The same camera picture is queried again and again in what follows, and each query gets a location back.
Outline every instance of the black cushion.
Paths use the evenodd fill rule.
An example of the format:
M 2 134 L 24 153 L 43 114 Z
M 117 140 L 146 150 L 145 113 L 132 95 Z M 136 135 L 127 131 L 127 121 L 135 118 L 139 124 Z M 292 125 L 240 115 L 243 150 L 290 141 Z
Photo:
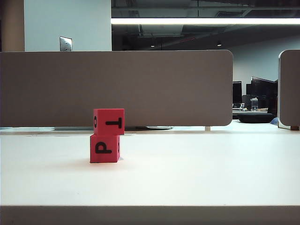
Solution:
M 238 114 L 238 118 L 242 123 L 270 123 L 274 115 L 271 113 L 246 112 Z

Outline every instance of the stacked cubes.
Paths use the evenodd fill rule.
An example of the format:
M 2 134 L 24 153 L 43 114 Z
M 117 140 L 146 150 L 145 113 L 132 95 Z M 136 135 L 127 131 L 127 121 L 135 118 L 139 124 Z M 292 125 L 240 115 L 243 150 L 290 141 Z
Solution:
M 124 109 L 94 109 L 94 134 L 90 137 L 90 163 L 116 163 L 120 135 L 124 134 Z

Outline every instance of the cubicle divider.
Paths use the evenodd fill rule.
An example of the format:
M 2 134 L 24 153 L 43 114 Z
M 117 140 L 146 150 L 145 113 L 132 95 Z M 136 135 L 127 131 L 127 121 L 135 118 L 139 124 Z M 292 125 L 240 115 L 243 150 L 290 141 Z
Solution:
M 279 55 L 278 117 L 286 126 L 300 126 L 300 50 Z
M 126 126 L 225 126 L 226 50 L 2 52 L 1 127 L 92 126 L 93 108 L 124 108 Z

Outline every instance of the desk surface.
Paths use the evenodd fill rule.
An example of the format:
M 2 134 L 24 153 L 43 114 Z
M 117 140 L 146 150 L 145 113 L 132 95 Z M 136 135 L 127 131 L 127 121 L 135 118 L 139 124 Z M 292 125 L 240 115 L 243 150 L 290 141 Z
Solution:
M 19 130 L 1 133 L 2 221 L 18 217 L 18 207 L 34 215 L 31 206 L 300 210 L 299 131 L 233 120 L 210 132 L 204 127 L 126 132 L 119 162 L 90 164 L 91 132 Z M 298 213 L 288 217 L 300 221 Z
M 232 114 L 237 115 L 241 113 L 268 113 L 268 111 L 240 111 L 240 110 L 233 110 Z

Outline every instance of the light switch plate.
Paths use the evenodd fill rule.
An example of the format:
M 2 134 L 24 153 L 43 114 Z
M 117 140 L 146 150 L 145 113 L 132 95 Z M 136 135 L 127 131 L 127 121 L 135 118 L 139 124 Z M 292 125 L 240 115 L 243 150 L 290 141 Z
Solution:
M 60 36 L 60 51 L 70 52 L 72 51 L 72 39 Z

